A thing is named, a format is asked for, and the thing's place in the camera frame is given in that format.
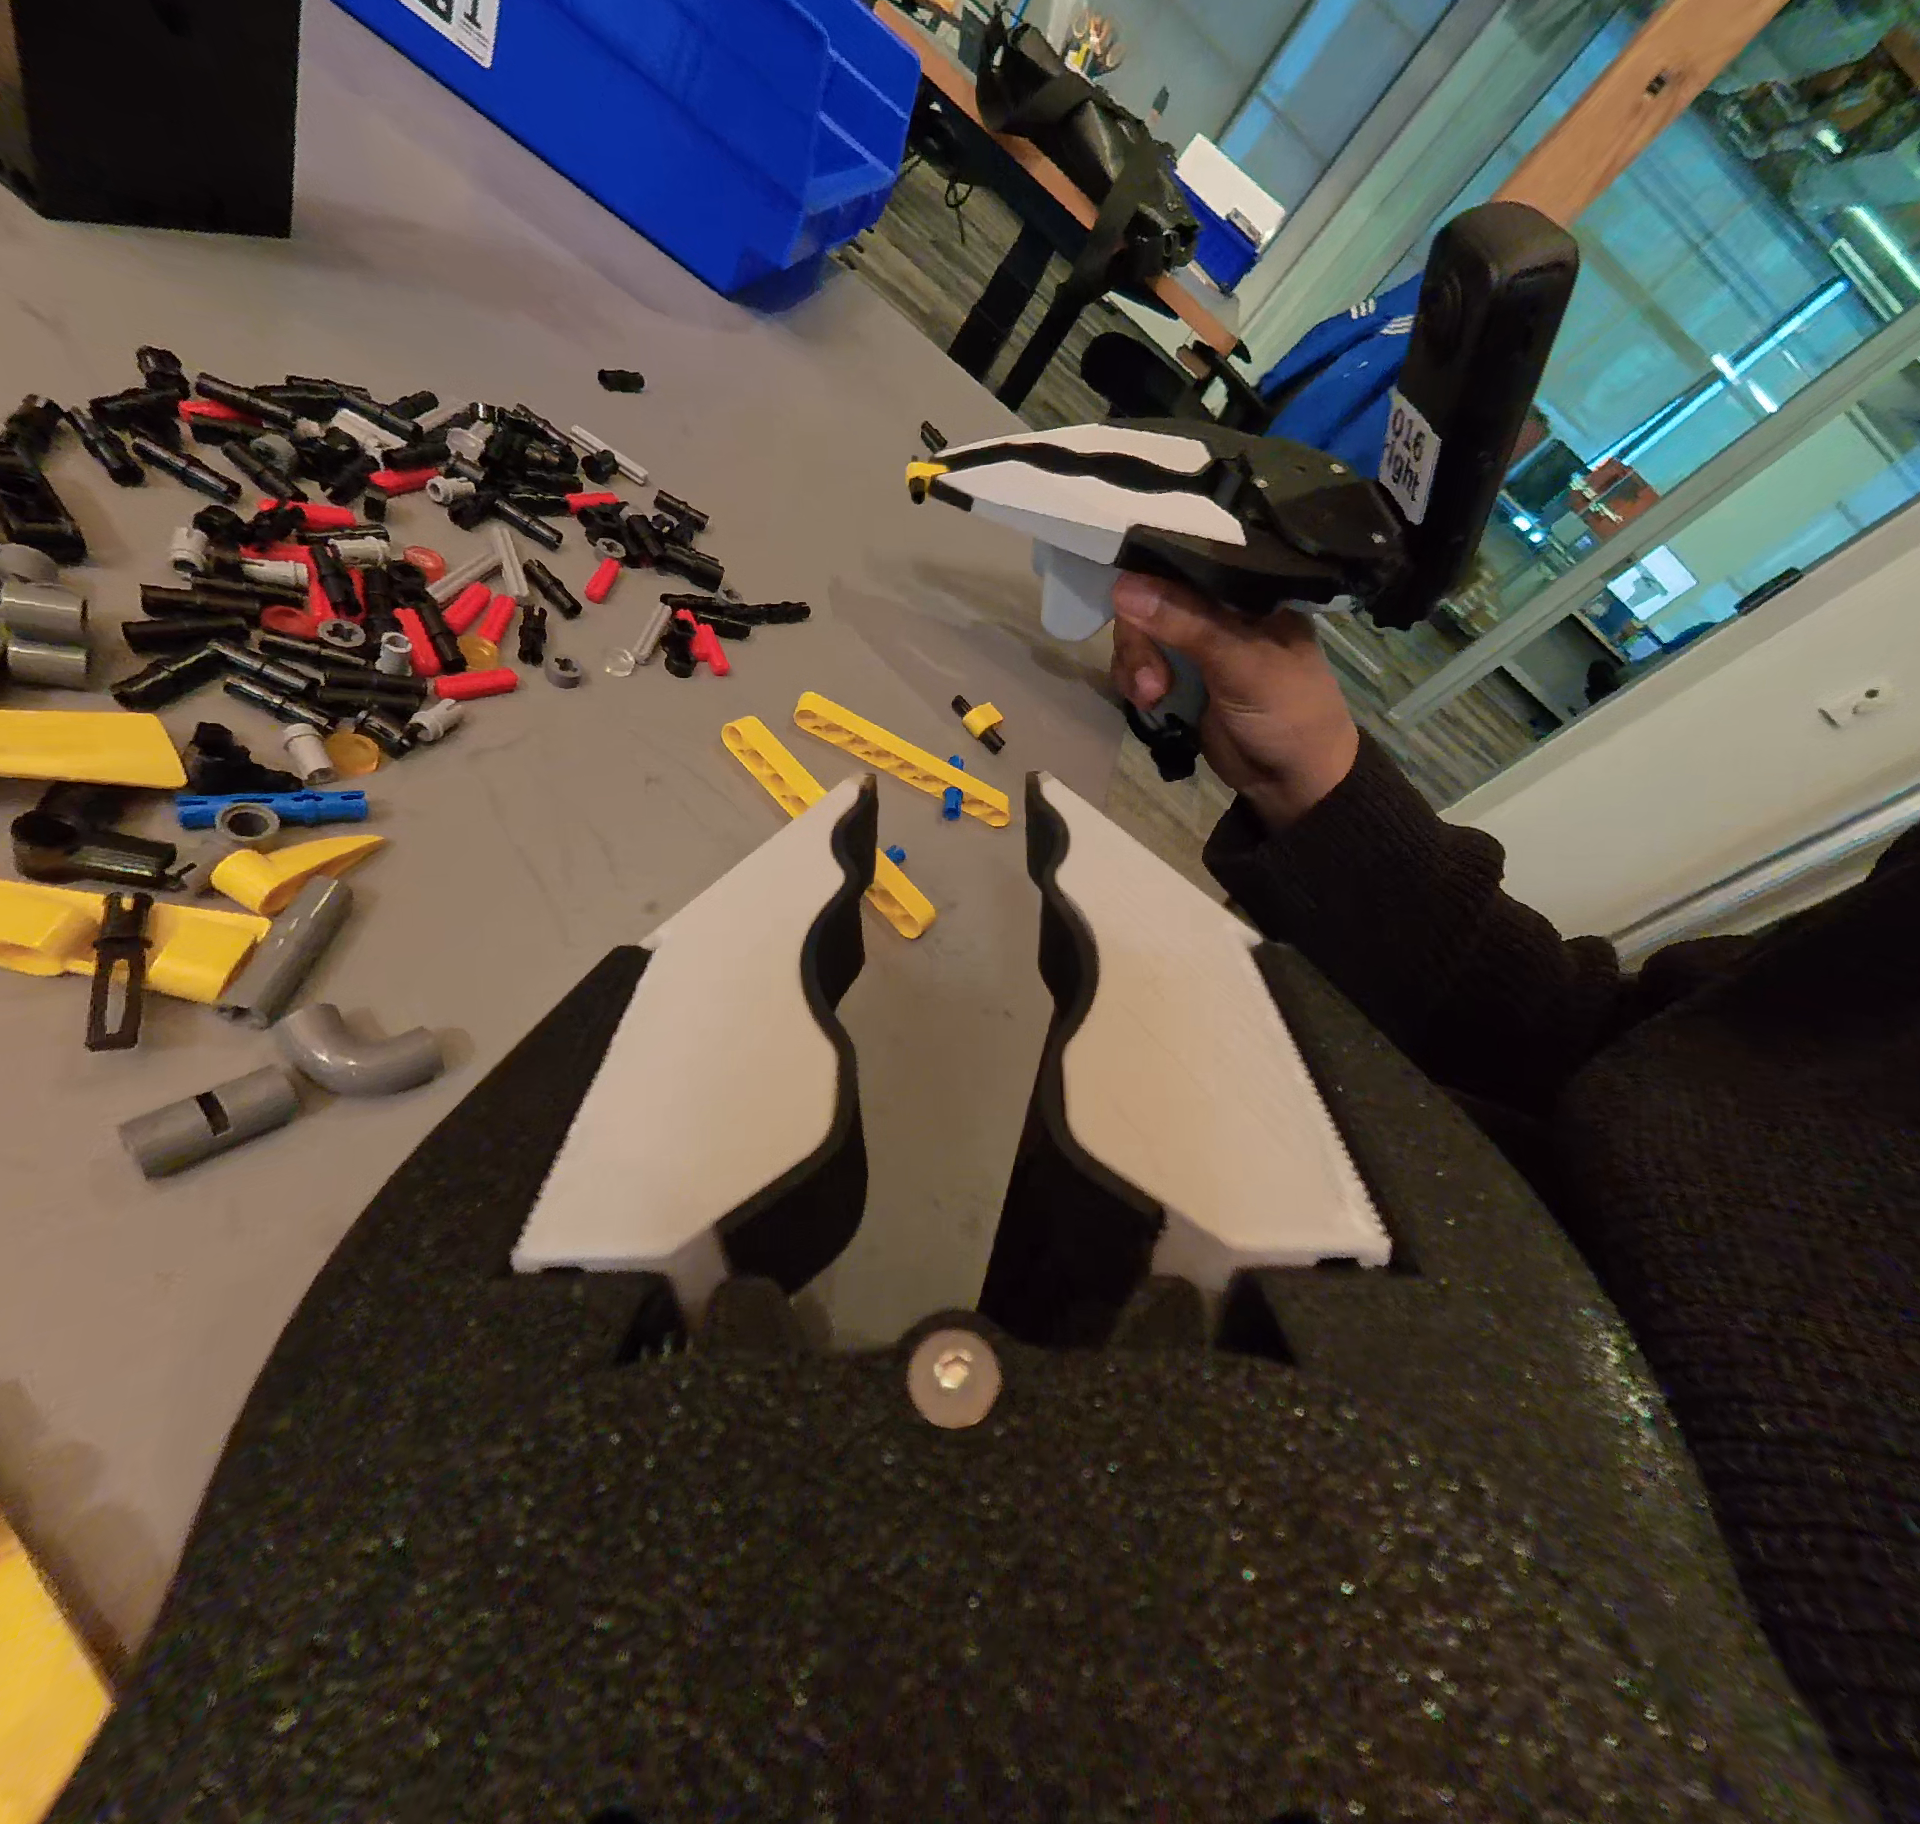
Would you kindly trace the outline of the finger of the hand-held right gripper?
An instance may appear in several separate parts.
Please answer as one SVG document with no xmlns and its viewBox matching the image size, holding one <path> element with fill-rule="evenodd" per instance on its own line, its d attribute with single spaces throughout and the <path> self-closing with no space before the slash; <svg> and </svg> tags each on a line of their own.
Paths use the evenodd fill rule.
<svg viewBox="0 0 1920 1824">
<path fill-rule="evenodd" d="M 1119 563 L 1124 546 L 1186 551 L 1209 563 L 1250 568 L 1254 544 L 1206 471 L 1191 491 L 1120 491 L 1084 476 L 1037 470 L 966 470 L 937 481 L 925 501 L 945 504 L 1089 563 Z"/>
<path fill-rule="evenodd" d="M 1120 491 L 1191 491 L 1219 462 L 1191 432 L 1120 424 L 1078 424 L 952 446 L 933 461 L 947 474 L 1022 466 L 1054 476 L 1096 477 Z"/>
</svg>

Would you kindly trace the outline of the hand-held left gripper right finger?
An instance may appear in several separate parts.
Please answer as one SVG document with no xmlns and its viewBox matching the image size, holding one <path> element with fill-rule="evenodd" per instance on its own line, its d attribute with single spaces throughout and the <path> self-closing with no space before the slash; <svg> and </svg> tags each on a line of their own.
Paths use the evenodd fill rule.
<svg viewBox="0 0 1920 1824">
<path fill-rule="evenodd" d="M 1250 1272 L 1388 1266 L 1257 931 L 1052 774 L 1025 781 L 1025 844 L 1052 1015 L 983 1311 L 1119 1311 L 1153 1278 L 1217 1307 Z"/>
</svg>

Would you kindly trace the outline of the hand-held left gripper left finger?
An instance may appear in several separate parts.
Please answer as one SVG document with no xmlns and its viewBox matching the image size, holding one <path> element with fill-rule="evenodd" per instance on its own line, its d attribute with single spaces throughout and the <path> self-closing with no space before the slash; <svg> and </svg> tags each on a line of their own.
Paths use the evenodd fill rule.
<svg viewBox="0 0 1920 1824">
<path fill-rule="evenodd" d="M 640 946 L 605 1059 L 512 1247 L 518 1276 L 801 1293 L 852 1245 L 869 1154 L 838 1005 L 863 967 L 876 783 L 845 781 Z"/>
</svg>

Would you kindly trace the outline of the yellow holed beam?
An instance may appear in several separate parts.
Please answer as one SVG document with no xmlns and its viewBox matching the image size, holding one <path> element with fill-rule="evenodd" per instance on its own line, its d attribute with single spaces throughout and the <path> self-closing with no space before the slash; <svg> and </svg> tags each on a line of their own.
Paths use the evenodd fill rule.
<svg viewBox="0 0 1920 1824">
<path fill-rule="evenodd" d="M 722 726 L 722 744 L 788 819 L 797 821 L 825 795 L 825 786 L 760 717 L 734 717 Z M 925 937 L 937 921 L 934 905 L 910 876 L 887 862 L 883 851 L 876 851 L 874 876 L 867 901 L 895 935 L 908 940 Z"/>
<path fill-rule="evenodd" d="M 954 781 L 947 758 L 879 726 L 874 720 L 842 707 L 816 691 L 803 691 L 793 707 L 796 729 L 830 747 L 842 750 L 869 770 L 895 778 L 914 790 L 942 803 L 945 781 Z M 993 829 L 1011 822 L 1011 801 L 1005 790 L 980 781 L 968 768 L 957 778 L 966 786 L 966 814 Z"/>
</svg>

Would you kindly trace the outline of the grey elbow pipe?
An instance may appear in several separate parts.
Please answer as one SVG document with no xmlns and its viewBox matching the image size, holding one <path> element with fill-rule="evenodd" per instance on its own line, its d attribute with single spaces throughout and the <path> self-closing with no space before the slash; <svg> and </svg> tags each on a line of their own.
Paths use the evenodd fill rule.
<svg viewBox="0 0 1920 1824">
<path fill-rule="evenodd" d="M 369 1035 L 329 1000 L 291 1011 L 274 1024 L 274 1035 L 300 1075 L 340 1097 L 418 1091 L 447 1072 L 435 1030 L 413 1026 L 383 1038 Z"/>
</svg>

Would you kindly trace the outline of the person's right hand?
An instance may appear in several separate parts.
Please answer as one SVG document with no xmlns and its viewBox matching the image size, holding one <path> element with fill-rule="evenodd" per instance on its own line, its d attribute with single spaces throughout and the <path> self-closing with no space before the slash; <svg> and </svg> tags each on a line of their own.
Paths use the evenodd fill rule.
<svg viewBox="0 0 1920 1824">
<path fill-rule="evenodd" d="M 1269 832 L 1306 819 L 1356 762 L 1358 729 L 1309 616 L 1243 618 L 1142 574 L 1114 584 L 1112 679 L 1156 711 L 1188 659 L 1209 694 L 1202 753 Z"/>
</svg>

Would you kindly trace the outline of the black office chair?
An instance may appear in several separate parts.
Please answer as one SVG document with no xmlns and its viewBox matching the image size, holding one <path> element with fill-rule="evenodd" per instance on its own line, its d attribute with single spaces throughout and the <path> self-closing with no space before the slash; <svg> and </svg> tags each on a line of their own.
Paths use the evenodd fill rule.
<svg viewBox="0 0 1920 1824">
<path fill-rule="evenodd" d="M 1170 353 L 1119 329 L 1103 332 L 1084 349 L 1080 373 L 1112 422 L 1198 421 L 1261 432 L 1270 421 L 1261 393 L 1204 342 Z"/>
</svg>

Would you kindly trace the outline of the blue jacket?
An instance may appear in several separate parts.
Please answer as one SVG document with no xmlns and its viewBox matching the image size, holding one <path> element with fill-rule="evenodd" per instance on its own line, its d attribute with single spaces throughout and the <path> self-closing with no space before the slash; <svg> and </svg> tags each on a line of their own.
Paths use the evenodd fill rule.
<svg viewBox="0 0 1920 1824">
<path fill-rule="evenodd" d="M 1418 291 L 1408 276 L 1308 329 L 1261 379 L 1267 436 L 1379 476 Z"/>
</svg>

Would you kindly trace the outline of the background wooden desk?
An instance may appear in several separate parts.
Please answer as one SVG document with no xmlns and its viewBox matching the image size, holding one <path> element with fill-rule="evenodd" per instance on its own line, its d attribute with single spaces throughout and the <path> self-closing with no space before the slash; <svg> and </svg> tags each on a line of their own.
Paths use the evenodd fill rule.
<svg viewBox="0 0 1920 1824">
<path fill-rule="evenodd" d="M 859 1 L 907 43 L 920 64 L 921 87 L 910 142 L 925 143 L 945 135 L 944 154 L 959 179 L 993 190 L 1021 224 L 1011 248 L 947 345 L 947 353 L 968 374 L 982 382 L 991 378 L 1021 313 L 1037 297 L 1045 273 L 1056 264 L 1064 264 L 1064 274 L 1042 323 L 1025 341 L 997 393 L 1009 410 L 1021 410 L 1068 335 L 1099 299 L 1135 296 L 1188 325 L 1191 345 L 1175 359 L 1186 374 L 1213 382 L 1225 378 L 1234 359 L 1250 359 L 1234 299 L 1177 273 L 1161 273 L 1149 285 L 1126 285 L 1114 257 L 1096 261 L 1096 251 L 1116 255 L 1116 228 L 1102 220 L 1102 206 L 1044 156 L 1034 140 L 988 122 L 978 105 L 973 74 L 957 45 L 942 36 L 942 25 L 957 27 L 961 13 L 944 0 Z"/>
</svg>

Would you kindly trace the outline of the white box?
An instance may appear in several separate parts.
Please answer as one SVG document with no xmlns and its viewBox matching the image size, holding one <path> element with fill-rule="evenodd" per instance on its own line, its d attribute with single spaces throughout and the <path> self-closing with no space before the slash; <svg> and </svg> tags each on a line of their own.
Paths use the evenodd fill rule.
<svg viewBox="0 0 1920 1824">
<path fill-rule="evenodd" d="M 1206 135 L 1178 152 L 1175 171 L 1198 206 L 1263 248 L 1283 224 L 1283 204 Z"/>
</svg>

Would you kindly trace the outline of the black bag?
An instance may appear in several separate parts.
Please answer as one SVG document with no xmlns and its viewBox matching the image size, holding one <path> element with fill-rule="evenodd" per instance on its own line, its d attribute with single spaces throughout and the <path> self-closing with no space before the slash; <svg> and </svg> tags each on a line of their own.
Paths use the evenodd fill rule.
<svg viewBox="0 0 1920 1824">
<path fill-rule="evenodd" d="M 1097 204 L 1097 228 L 1116 232 L 1129 282 L 1144 285 L 1189 264 L 1198 218 L 1170 147 L 1070 66 L 1042 30 L 993 13 L 975 102 L 988 131 L 1032 142 Z"/>
</svg>

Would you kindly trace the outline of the wooden pillar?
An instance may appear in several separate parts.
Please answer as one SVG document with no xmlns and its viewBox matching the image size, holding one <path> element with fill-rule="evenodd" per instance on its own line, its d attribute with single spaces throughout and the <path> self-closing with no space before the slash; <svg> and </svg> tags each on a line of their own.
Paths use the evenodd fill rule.
<svg viewBox="0 0 1920 1824">
<path fill-rule="evenodd" d="M 1503 179 L 1495 199 L 1572 228 L 1788 0 L 1668 0 Z"/>
</svg>

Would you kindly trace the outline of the grey straight tube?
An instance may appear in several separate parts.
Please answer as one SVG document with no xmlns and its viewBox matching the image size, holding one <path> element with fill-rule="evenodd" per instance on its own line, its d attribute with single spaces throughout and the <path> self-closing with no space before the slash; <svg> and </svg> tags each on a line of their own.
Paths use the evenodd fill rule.
<svg viewBox="0 0 1920 1824">
<path fill-rule="evenodd" d="M 269 1029 L 293 1007 L 310 972 L 343 933 L 352 887 L 335 876 L 308 880 L 254 947 L 214 1011 L 248 1029 Z"/>
<path fill-rule="evenodd" d="M 168 1181 L 300 1117 L 293 1072 L 264 1065 L 118 1125 L 118 1141 L 148 1181 Z"/>
</svg>

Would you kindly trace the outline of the long blue axle pin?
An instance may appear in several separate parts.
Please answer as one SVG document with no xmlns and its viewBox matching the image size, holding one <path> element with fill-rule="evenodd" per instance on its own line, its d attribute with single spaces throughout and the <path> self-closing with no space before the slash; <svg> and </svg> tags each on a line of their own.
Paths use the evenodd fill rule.
<svg viewBox="0 0 1920 1824">
<path fill-rule="evenodd" d="M 261 811 L 279 827 L 322 827 L 367 822 L 370 803 L 359 788 L 245 790 L 239 795 L 180 792 L 174 800 L 178 822 L 187 832 L 213 829 L 228 812 Z"/>
</svg>

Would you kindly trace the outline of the yellow wedge piece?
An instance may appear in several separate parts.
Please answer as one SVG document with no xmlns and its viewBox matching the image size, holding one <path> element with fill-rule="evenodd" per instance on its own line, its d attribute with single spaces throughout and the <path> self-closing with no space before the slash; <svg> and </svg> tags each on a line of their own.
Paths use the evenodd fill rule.
<svg viewBox="0 0 1920 1824">
<path fill-rule="evenodd" d="M 208 883 L 246 913 L 277 918 L 302 889 L 338 880 L 387 842 L 387 836 L 355 829 L 343 838 L 314 838 L 272 851 L 235 849 L 213 865 Z"/>
</svg>

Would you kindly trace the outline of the yellow slotted panel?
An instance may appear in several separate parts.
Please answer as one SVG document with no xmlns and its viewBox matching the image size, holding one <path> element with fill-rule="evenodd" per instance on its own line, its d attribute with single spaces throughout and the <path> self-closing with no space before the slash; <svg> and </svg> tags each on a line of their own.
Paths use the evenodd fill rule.
<svg viewBox="0 0 1920 1824">
<path fill-rule="evenodd" d="M 29 978 L 90 976 L 106 923 L 106 896 L 5 880 L 3 970 Z M 241 910 L 157 903 L 148 913 L 148 990 L 214 1003 L 271 933 Z"/>
</svg>

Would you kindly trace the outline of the blue storage bin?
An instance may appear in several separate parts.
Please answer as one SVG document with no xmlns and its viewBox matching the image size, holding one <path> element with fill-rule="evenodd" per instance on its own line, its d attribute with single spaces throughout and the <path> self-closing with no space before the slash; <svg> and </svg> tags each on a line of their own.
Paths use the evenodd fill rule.
<svg viewBox="0 0 1920 1824">
<path fill-rule="evenodd" d="M 331 0 L 724 297 L 876 224 L 921 70 L 859 0 Z"/>
</svg>

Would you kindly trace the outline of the black axle connector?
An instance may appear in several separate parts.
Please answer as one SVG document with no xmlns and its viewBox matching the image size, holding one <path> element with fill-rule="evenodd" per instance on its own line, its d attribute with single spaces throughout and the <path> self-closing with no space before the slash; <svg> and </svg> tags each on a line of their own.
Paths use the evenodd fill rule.
<svg viewBox="0 0 1920 1824">
<path fill-rule="evenodd" d="M 89 1053 L 122 1053 L 139 1043 L 153 908 L 155 898 L 148 891 L 114 891 L 106 898 L 103 923 L 92 947 L 83 1030 Z"/>
</svg>

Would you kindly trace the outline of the person's black sweater torso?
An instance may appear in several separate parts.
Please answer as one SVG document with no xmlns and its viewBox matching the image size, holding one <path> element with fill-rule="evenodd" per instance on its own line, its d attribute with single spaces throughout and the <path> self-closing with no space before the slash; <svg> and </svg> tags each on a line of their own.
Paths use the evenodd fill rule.
<svg viewBox="0 0 1920 1824">
<path fill-rule="evenodd" d="M 1561 1094 L 1562 1218 L 1840 1765 L 1917 1819 L 1918 862 L 1621 970 Z"/>
</svg>

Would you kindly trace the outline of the pile of black red pins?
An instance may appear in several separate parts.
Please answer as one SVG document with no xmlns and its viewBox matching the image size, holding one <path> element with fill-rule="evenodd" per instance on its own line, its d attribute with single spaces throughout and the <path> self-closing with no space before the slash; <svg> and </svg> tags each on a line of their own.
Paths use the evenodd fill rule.
<svg viewBox="0 0 1920 1824">
<path fill-rule="evenodd" d="M 5 692 L 103 684 L 157 713 L 198 795 L 359 781 L 433 747 L 465 707 L 528 678 L 585 684 L 555 646 L 636 580 L 638 637 L 609 674 L 722 678 L 807 597 L 750 597 L 710 517 L 624 449 L 524 401 L 383 397 L 335 373 L 241 382 L 142 342 L 118 389 L 5 408 Z M 80 512 L 54 476 L 77 449 L 112 488 L 190 492 L 98 624 L 77 580 Z"/>
</svg>

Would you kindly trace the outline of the long yellow fairing panel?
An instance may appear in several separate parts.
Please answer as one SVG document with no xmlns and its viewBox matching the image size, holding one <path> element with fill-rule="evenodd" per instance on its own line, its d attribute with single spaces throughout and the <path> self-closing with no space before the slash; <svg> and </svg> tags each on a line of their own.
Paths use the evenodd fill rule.
<svg viewBox="0 0 1920 1824">
<path fill-rule="evenodd" d="M 180 792 L 187 772 L 157 713 L 3 709 L 3 778 Z"/>
</svg>

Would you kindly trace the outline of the black brick tower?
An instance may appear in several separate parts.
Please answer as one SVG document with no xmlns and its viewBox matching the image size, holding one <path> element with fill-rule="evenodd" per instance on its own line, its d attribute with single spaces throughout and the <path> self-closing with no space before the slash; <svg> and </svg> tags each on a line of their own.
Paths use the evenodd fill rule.
<svg viewBox="0 0 1920 1824">
<path fill-rule="evenodd" d="M 3 0 L 3 179 L 51 220 L 285 240 L 302 0 Z"/>
</svg>

